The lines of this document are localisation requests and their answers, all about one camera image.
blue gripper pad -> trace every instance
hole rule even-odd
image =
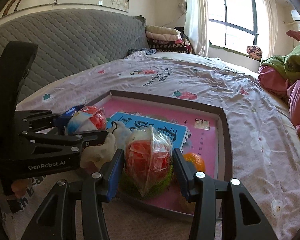
[[[194,165],[187,162],[178,148],[172,151],[173,172],[175,173],[181,193],[188,202],[196,201],[198,192],[194,187],[194,175],[197,172]]]
[[[100,173],[103,175],[101,188],[97,189],[101,202],[110,202],[117,193],[121,173],[124,167],[123,150],[117,149],[112,161],[102,165]]]

plastic bag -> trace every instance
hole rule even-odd
[[[67,135],[73,135],[75,132],[105,130],[107,119],[104,109],[95,106],[86,106],[76,112],[68,122],[66,127]]]
[[[100,170],[102,165],[110,162],[115,154],[115,137],[112,133],[108,133],[104,144],[98,146],[90,146],[83,150],[80,159],[80,167],[85,169],[89,162]]]
[[[171,152],[171,140],[152,126],[135,129],[127,139],[125,171],[142,197],[168,175]]]
[[[126,147],[126,140],[130,136],[131,131],[125,126],[123,122],[112,122],[112,127],[107,129],[108,132],[115,136],[115,146],[117,149],[124,150]]]

blue snack wrapper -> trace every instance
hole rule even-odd
[[[84,105],[71,107],[69,110],[65,111],[62,116],[73,116],[76,112],[82,109]]]

folded blanket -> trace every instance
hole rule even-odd
[[[160,40],[154,40],[154,39],[147,39],[148,40],[148,44],[180,44],[181,42],[183,42],[182,39],[177,40],[177,41],[160,41]]]
[[[287,56],[274,56],[262,61],[261,66],[273,67],[285,80],[294,83],[300,79],[300,46],[296,46]]]
[[[151,49],[186,49],[186,42],[174,43],[174,41],[164,41],[166,44],[153,42],[152,39],[148,39],[149,48]]]
[[[186,43],[186,48],[190,51],[189,54],[193,54],[192,46],[191,46],[190,42],[187,40],[187,38],[183,38],[182,40]]]
[[[157,34],[172,34],[172,35],[180,35],[180,31],[176,29],[159,27],[159,26],[146,26],[146,32],[157,33]]]
[[[189,49],[185,48],[185,50],[173,50],[173,49],[157,49],[157,51],[163,51],[163,52],[178,52],[178,53],[184,53],[184,54],[192,54]]]
[[[174,35],[174,34],[157,34],[157,33],[151,33],[151,32],[146,32],[146,36],[149,39],[154,39],[154,40],[160,40],[160,41],[178,41],[181,40],[181,36]]]

tangerine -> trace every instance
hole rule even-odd
[[[191,162],[195,166],[197,171],[206,171],[206,165],[200,155],[196,153],[186,153],[183,155],[183,157],[187,162]]]

